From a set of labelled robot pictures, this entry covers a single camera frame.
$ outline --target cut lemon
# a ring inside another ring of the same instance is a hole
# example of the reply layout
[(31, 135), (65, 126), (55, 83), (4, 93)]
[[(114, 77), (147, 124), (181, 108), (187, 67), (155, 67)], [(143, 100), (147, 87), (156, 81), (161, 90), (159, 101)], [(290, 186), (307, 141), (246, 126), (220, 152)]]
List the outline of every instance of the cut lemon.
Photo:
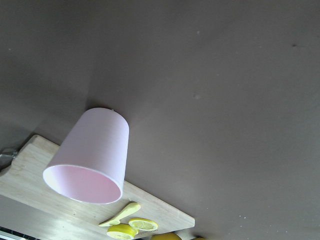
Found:
[(146, 218), (132, 218), (129, 220), (129, 225), (141, 231), (154, 231), (158, 229), (158, 224)]
[(129, 226), (128, 224), (118, 224), (109, 227), (107, 235), (114, 239), (119, 240), (132, 240), (135, 238), (135, 235), (138, 233), (138, 230)]

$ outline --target dark gray surface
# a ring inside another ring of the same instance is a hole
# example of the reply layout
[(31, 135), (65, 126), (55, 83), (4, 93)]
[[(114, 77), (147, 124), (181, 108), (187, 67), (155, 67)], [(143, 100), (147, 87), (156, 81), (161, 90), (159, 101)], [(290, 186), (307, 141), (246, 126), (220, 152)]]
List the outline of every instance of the dark gray surface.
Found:
[(320, 236), (320, 2), (0, 1), (0, 148), (88, 108), (210, 240)]

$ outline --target wooden cutting board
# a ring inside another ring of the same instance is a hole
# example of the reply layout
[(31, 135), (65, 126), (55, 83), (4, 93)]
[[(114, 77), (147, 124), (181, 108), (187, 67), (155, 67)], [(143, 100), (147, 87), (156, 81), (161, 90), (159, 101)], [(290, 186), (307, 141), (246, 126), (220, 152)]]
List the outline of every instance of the wooden cutting board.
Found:
[(131, 201), (140, 203), (141, 209), (121, 220), (122, 223), (127, 224), (130, 218), (146, 218), (159, 225), (158, 230), (154, 232), (140, 232), (136, 235), (136, 239), (195, 226), (193, 217), (127, 181), (124, 182), (122, 198), (111, 204), (78, 202), (56, 193), (46, 185), (42, 172), (58, 149), (59, 146), (53, 142), (34, 135), (12, 161), (9, 170), (0, 176), (0, 193), (45, 213), (63, 218), (79, 226), (79, 231), (87, 229), (88, 232), (99, 233), (104, 240), (112, 238), (106, 235), (108, 228), (99, 227), (98, 224), (111, 218)]

